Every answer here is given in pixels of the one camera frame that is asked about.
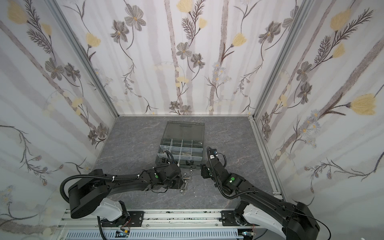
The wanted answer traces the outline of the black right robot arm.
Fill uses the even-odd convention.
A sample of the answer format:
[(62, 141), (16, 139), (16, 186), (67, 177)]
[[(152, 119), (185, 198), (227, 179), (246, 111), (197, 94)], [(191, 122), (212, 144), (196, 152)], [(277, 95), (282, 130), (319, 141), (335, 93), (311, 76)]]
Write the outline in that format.
[(215, 149), (207, 147), (207, 157), (202, 165), (202, 177), (212, 179), (224, 198), (241, 200), (234, 210), (238, 225), (258, 225), (286, 240), (318, 238), (323, 222), (313, 216), (308, 205), (285, 202), (255, 187), (244, 177), (228, 172)]

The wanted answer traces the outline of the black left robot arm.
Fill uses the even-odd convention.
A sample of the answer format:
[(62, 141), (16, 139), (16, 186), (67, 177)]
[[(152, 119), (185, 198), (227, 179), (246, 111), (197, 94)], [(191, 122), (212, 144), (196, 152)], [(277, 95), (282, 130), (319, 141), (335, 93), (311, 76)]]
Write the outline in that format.
[(75, 175), (63, 180), (60, 194), (70, 205), (71, 218), (94, 215), (112, 222), (127, 210), (123, 203), (114, 202), (108, 196), (133, 191), (158, 193), (160, 189), (181, 189), (182, 170), (173, 155), (169, 151), (166, 154), (166, 164), (142, 170), (136, 175), (111, 175), (96, 169), (87, 175)]

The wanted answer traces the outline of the grey plastic organizer box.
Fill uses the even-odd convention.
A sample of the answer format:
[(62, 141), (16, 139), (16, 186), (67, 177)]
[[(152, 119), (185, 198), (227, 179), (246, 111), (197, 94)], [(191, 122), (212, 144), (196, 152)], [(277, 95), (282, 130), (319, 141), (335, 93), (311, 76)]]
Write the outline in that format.
[(168, 151), (180, 168), (199, 169), (203, 161), (204, 138), (204, 123), (168, 121), (155, 164), (166, 164)]

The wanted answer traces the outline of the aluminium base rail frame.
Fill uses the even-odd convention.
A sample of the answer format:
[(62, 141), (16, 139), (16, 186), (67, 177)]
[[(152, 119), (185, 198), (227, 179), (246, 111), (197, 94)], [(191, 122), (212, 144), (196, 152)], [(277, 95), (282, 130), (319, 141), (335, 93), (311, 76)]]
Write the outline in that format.
[(119, 227), (99, 227), (95, 216), (72, 219), (69, 212), (63, 215), (54, 240), (102, 240), (106, 239), (105, 230), (118, 230), (129, 233), (131, 230), (237, 230), (243, 240), (285, 240), (280, 235), (258, 225), (224, 227), (219, 221), (221, 210), (134, 210), (143, 211), (141, 226), (129, 227), (122, 230)]

